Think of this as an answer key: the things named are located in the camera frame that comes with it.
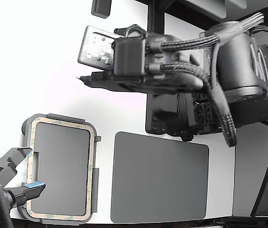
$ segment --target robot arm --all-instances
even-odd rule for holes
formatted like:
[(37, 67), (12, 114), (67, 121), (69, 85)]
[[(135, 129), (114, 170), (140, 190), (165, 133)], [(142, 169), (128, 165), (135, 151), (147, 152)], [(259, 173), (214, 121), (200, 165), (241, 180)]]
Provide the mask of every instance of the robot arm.
[(268, 120), (268, 48), (250, 36), (266, 29), (257, 13), (181, 41), (138, 25), (114, 34), (87, 27), (78, 62), (103, 70), (80, 79), (90, 87), (152, 94), (146, 131), (180, 136), (223, 132)]

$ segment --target rectangular frame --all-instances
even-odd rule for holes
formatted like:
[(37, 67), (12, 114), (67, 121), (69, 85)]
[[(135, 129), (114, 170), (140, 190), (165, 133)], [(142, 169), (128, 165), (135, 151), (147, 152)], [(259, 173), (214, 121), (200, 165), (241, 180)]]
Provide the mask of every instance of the rectangular frame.
[[(91, 215), (91, 200), (92, 200), (92, 167), (93, 167), (93, 154), (94, 154), (94, 142), (95, 142), (95, 132), (92, 127), (84, 124), (71, 123), (66, 121), (60, 121), (55, 119), (49, 119), (45, 117), (37, 117), (32, 122), (31, 132), (30, 132), (30, 147), (34, 150), (35, 143), (35, 134), (36, 134), (36, 125), (38, 123), (47, 123), (55, 124), (60, 126), (79, 128), (89, 131), (90, 133), (90, 147), (89, 147), (89, 159), (88, 159), (88, 175), (87, 175), (87, 194), (86, 194), (86, 214), (83, 216), (72, 216), (72, 215), (50, 215), (50, 214), (41, 214), (35, 213), (31, 210), (31, 200), (27, 201), (26, 210), (28, 214), (36, 219), (55, 219), (55, 220), (73, 220), (73, 221), (85, 221)], [(28, 183), (32, 183), (33, 176), (33, 159), (34, 152), (32, 151), (29, 154), (28, 158)]]

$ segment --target gray metal plate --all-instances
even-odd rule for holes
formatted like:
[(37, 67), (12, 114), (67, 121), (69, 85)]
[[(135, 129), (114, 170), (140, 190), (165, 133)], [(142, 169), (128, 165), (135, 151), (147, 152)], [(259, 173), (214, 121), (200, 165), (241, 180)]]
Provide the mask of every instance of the gray metal plate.
[(37, 124), (37, 180), (46, 183), (46, 188), (39, 198), (32, 200), (33, 212), (70, 216), (86, 213), (89, 140), (87, 130)]
[(208, 164), (206, 145), (117, 133), (111, 220), (152, 223), (203, 219)]

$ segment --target white table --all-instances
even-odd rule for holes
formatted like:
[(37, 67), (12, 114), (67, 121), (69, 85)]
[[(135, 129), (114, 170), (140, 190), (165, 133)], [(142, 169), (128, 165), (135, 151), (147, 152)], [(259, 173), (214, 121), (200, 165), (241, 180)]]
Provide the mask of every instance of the white table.
[[(91, 67), (77, 63), (87, 25), (107, 31), (131, 24), (147, 26), (147, 6), (134, 0), (113, 0), (107, 19), (91, 15), (92, 0), (0, 1), (0, 157), (21, 146), (22, 123), (33, 114), (54, 113), (85, 119), (102, 141), (97, 144), (100, 168), (98, 213), (89, 223), (112, 223), (111, 181), (114, 137), (119, 131), (145, 132), (146, 95), (117, 93), (85, 86), (76, 77)], [(166, 15), (166, 33), (181, 39), (202, 30)], [(234, 149), (222, 134), (195, 137), (210, 148), (206, 218), (232, 214)], [(9, 187), (25, 181), (24, 163)], [(16, 209), (13, 218), (21, 218)]]

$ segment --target blue tip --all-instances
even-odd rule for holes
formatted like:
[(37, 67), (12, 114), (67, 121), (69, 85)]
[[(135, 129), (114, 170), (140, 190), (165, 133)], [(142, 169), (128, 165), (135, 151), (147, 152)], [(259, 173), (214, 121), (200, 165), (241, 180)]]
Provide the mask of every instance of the blue tip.
[(27, 188), (35, 188), (35, 187), (39, 187), (39, 186), (43, 186), (43, 185), (45, 185), (45, 183), (36, 181), (36, 182), (30, 183), (30, 184), (25, 184), (24, 186)]

